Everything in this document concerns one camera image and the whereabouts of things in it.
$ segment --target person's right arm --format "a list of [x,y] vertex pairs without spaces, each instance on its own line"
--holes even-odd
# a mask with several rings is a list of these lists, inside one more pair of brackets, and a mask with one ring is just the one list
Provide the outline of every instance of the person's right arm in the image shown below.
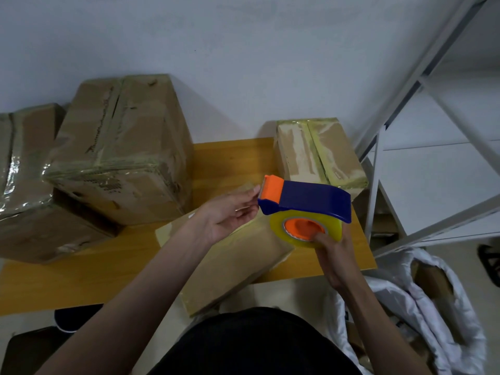
[[340,242],[321,233],[315,240],[324,246],[316,249],[324,275],[353,315],[375,374],[430,375],[426,363],[399,333],[361,274],[349,225],[343,224]]

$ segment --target forearm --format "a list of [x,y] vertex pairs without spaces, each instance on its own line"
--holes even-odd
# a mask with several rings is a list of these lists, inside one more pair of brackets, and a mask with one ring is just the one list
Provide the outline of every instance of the forearm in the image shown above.
[[186,224],[38,374],[129,374],[208,249],[195,223]]
[[360,276],[341,296],[353,315],[375,374],[429,374],[426,363],[404,340]]

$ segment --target wooden tabletop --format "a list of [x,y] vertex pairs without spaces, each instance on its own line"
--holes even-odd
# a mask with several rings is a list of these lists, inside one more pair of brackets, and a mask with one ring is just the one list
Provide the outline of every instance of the wooden tabletop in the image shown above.
[[[277,174],[272,138],[195,144],[193,207],[246,182],[260,184]],[[0,272],[0,315],[107,302],[159,250],[154,231],[165,222],[126,227],[115,239],[49,265],[6,261]],[[358,218],[351,226],[361,269],[375,261]],[[257,282],[321,275],[314,250],[296,248]]]

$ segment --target orange tape roll core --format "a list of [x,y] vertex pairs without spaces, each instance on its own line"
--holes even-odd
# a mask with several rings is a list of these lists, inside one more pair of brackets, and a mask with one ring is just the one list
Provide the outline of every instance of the orange tape roll core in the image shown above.
[[286,220],[284,228],[292,237],[306,241],[312,241],[316,233],[324,234],[324,228],[319,223],[306,218]]

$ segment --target open bag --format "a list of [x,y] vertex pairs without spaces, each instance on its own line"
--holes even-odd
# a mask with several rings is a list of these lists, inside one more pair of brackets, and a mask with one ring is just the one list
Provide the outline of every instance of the open bag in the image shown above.
[[[451,367],[445,353],[412,297],[389,281],[372,277],[365,277],[365,279],[390,319],[416,352],[428,363],[432,372],[439,375],[451,374]],[[355,344],[358,341],[356,338],[353,339],[354,325],[349,322],[349,315],[341,296],[335,290],[330,289],[324,301],[327,338],[356,364],[363,375],[369,375],[371,374],[368,370],[369,361],[359,353],[359,347],[356,347],[360,345]]]
[[377,258],[370,275],[406,290],[415,300],[454,374],[484,373],[486,338],[467,294],[441,258],[407,248]]

